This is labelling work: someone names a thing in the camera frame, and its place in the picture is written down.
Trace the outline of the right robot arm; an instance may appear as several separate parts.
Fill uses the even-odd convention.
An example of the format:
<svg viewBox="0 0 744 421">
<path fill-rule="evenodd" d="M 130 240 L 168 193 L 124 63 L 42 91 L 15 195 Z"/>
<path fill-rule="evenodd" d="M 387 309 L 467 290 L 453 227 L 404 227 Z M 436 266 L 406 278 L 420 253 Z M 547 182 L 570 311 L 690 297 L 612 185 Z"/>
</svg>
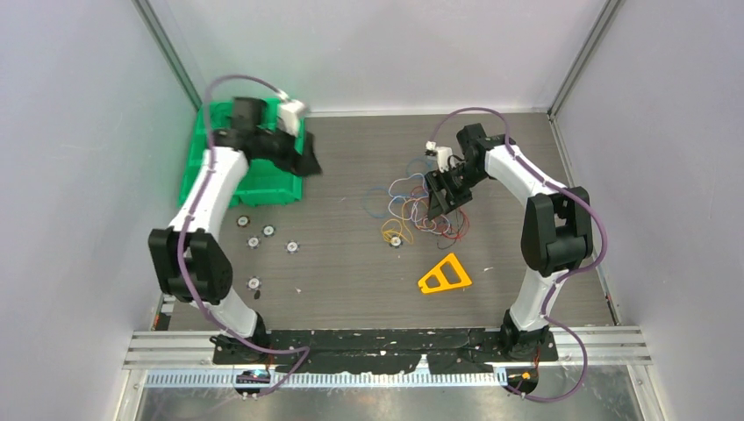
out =
<svg viewBox="0 0 744 421">
<path fill-rule="evenodd" d="M 481 181 L 501 182 L 524 209 L 520 250 L 527 270 L 518 297 L 504 314 L 499 345 L 506 356 L 523 360 L 546 340 L 554 301 L 566 274 L 593 252 L 588 192 L 568 188 L 536 168 L 511 137 L 489 136 L 480 124 L 456 134 L 461 155 L 435 141 L 425 154 L 436 163 L 426 173 L 427 216 L 447 215 L 472 200 Z"/>
</svg>

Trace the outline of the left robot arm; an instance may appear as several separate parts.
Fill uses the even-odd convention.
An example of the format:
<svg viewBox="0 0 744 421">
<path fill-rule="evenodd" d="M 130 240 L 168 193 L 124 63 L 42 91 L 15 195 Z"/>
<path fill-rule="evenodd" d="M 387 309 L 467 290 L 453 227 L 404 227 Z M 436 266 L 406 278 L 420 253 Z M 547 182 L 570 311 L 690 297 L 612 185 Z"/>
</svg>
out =
<svg viewBox="0 0 744 421">
<path fill-rule="evenodd" d="M 261 315 L 233 287 L 233 267 L 218 243 L 235 190 L 254 161 L 298 177 L 319 175 L 314 137 L 303 127 L 307 107 L 296 99 L 276 103 L 236 97 L 225 124 L 203 116 L 207 145 L 187 199 L 166 228 L 147 239 L 161 292 L 196 306 L 227 335 L 245 361 L 262 361 L 269 335 Z"/>
</svg>

